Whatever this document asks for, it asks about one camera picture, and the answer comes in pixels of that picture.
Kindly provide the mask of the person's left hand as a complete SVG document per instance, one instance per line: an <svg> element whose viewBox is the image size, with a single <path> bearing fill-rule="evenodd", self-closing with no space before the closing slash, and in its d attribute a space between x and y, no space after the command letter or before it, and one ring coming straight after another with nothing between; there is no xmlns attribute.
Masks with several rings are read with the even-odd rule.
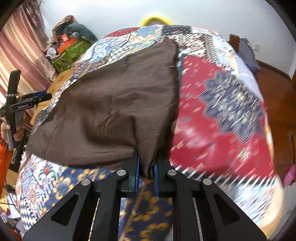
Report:
<svg viewBox="0 0 296 241"><path fill-rule="evenodd" d="M20 141L23 138L23 128L24 128L25 122L22 120L19 122L19 124L16 126L16 133L14 134L14 139L15 141ZM1 138L8 143L8 138L7 138L7 131L10 130L10 125L3 120L1 124Z"/></svg>

